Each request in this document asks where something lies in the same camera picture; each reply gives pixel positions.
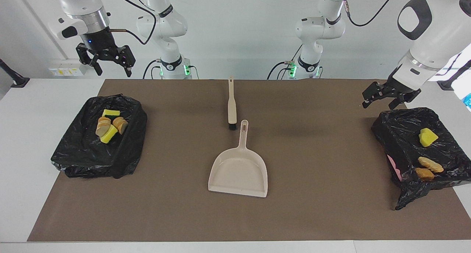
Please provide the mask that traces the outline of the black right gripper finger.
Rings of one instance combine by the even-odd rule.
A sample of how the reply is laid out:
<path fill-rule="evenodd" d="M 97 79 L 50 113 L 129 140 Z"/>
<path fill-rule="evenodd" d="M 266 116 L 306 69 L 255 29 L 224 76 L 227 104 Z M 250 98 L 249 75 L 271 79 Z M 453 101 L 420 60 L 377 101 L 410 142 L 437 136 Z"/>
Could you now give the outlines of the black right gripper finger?
<path fill-rule="evenodd" d="M 118 47 L 117 52 L 117 64 L 123 67 L 126 76 L 130 78 L 132 75 L 132 68 L 136 63 L 136 59 L 133 55 L 133 52 L 128 45 Z"/>
<path fill-rule="evenodd" d="M 96 74 L 98 76 L 101 76 L 103 73 L 103 70 L 101 69 L 101 66 L 99 65 L 99 54 L 98 53 L 92 53 L 93 57 L 91 58 L 89 56 L 89 49 L 86 47 L 84 43 L 80 43 L 76 47 L 76 52 L 79 57 L 80 62 L 83 65 L 88 65 L 91 66 Z"/>

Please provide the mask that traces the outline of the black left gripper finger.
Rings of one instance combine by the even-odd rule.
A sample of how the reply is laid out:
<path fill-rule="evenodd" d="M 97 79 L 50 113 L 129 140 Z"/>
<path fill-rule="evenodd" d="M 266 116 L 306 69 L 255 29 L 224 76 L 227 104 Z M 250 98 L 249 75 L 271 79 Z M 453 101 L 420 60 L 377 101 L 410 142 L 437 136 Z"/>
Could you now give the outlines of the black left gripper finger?
<path fill-rule="evenodd" d="M 414 91 L 409 92 L 409 93 L 402 93 L 402 92 L 398 92 L 397 90 L 395 90 L 394 92 L 392 92 L 392 94 L 390 94 L 390 97 L 392 97 L 393 100 L 390 102 L 390 104 L 388 105 L 388 107 L 389 107 L 390 110 L 394 110 L 394 109 L 395 109 L 397 106 L 399 106 L 400 104 L 403 104 L 403 103 L 410 103 L 410 102 L 413 101 L 421 92 L 422 92 L 421 89 L 414 90 Z"/>
<path fill-rule="evenodd" d="M 372 82 L 363 92 L 363 108 L 367 108 L 374 101 L 383 99 L 383 85 L 378 82 Z"/>

